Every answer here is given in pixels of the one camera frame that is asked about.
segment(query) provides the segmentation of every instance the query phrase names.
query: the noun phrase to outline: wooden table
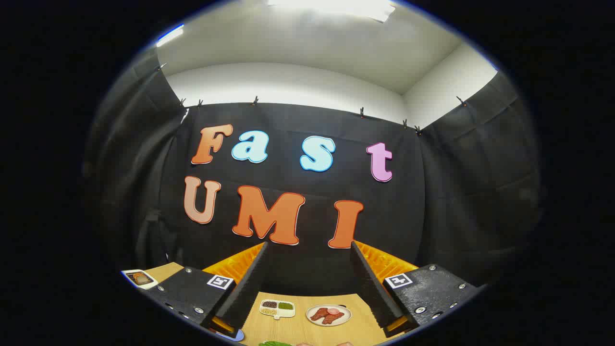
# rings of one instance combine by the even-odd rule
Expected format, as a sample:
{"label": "wooden table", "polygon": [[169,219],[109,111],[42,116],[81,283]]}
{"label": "wooden table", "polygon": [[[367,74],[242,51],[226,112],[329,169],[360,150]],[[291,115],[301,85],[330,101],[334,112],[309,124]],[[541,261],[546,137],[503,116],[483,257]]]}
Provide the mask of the wooden table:
{"label": "wooden table", "polygon": [[[170,263],[146,270],[146,273],[158,282],[163,282],[182,268],[181,265]],[[272,316],[264,315],[258,311],[259,304],[263,299],[293,302],[296,314],[291,318],[282,317],[279,320],[274,320]],[[345,305],[352,312],[352,318],[346,323],[334,327],[313,324],[306,317],[306,311],[320,304]],[[241,343],[247,346],[258,346],[263,341],[279,341],[292,345],[305,342],[312,346],[336,346],[349,341],[354,346],[374,346],[402,334],[385,337],[384,331],[378,327],[376,318],[372,315],[369,306],[357,294],[301,297],[259,292],[241,330],[245,335]]]}

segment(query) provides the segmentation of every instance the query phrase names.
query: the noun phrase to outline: pink letter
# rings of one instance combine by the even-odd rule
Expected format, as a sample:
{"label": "pink letter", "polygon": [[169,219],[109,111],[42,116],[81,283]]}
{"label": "pink letter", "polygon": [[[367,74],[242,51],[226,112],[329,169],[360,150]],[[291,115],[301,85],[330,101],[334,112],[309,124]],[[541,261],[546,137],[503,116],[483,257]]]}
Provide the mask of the pink letter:
{"label": "pink letter", "polygon": [[385,169],[384,159],[392,159],[393,154],[386,151],[384,143],[376,143],[367,147],[367,153],[371,154],[371,176],[379,182],[386,183],[393,178],[393,173]]}

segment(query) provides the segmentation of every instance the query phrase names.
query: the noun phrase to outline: green food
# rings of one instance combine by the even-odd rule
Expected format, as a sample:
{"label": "green food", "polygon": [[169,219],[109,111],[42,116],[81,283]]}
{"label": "green food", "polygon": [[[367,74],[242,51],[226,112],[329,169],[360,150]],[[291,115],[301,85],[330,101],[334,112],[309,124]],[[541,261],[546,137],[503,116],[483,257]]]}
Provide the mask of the green food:
{"label": "green food", "polygon": [[278,341],[267,341],[265,343],[260,343],[258,346],[291,346],[290,344],[286,344],[284,342]]}
{"label": "green food", "polygon": [[284,310],[293,310],[293,305],[289,303],[280,303],[277,307]]}

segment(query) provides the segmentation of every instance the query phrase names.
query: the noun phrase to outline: brown food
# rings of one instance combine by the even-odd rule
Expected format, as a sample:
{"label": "brown food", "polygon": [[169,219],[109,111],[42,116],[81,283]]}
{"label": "brown food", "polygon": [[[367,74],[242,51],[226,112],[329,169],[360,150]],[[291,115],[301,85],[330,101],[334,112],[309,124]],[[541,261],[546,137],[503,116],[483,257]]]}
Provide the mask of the brown food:
{"label": "brown food", "polygon": [[319,320],[319,319],[327,316],[328,314],[329,313],[327,312],[327,308],[320,308],[320,309],[318,309],[318,311],[316,311],[314,316],[310,317],[310,320],[312,320],[312,321]]}
{"label": "brown food", "polygon": [[331,314],[329,314],[329,315],[327,315],[327,317],[325,317],[325,319],[322,321],[322,324],[331,324],[331,322],[333,322],[333,321],[337,320],[338,318],[340,318],[340,317],[342,317],[342,316],[344,316],[344,313],[343,313],[343,312],[340,312],[340,313],[339,313],[339,314],[337,314],[337,315],[331,315]]}

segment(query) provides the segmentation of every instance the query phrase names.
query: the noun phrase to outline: plate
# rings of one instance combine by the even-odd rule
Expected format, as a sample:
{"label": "plate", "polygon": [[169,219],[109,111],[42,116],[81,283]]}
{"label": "plate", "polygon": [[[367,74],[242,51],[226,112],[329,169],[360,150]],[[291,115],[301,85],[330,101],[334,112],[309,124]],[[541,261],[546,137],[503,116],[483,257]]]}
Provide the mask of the plate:
{"label": "plate", "polygon": [[[275,302],[276,307],[275,308],[264,307],[263,306],[264,302]],[[293,308],[290,310],[281,309],[278,307],[280,303],[290,304]],[[261,303],[258,305],[258,311],[262,313],[263,315],[273,316],[274,320],[279,320],[280,317],[293,317],[295,315],[296,307],[293,302],[287,302],[285,300],[263,299],[261,300]]]}
{"label": "plate", "polygon": [[[336,308],[339,310],[339,312],[343,312],[344,316],[338,318],[337,320],[331,322],[331,324],[322,324],[322,321],[325,318],[319,318],[316,321],[312,321],[312,319],[310,317],[314,316],[314,314],[316,313],[316,311],[318,311],[318,309],[320,308]],[[323,305],[316,305],[315,307],[311,307],[307,310],[306,312],[306,318],[308,321],[316,324],[317,326],[323,326],[323,327],[334,327],[334,326],[339,326],[340,324],[345,323],[346,321],[348,321],[350,319],[350,317],[352,317],[352,313],[350,312],[350,310],[348,310],[348,308],[342,307],[340,305],[333,305],[333,304],[323,304]]]}
{"label": "plate", "polygon": [[228,335],[224,335],[224,334],[222,334],[220,332],[216,332],[216,334],[218,334],[221,337],[225,337],[225,338],[227,338],[229,340],[232,340],[232,341],[241,341],[241,340],[244,339],[244,332],[241,329],[237,331],[237,336],[235,336],[235,338],[230,337]]}

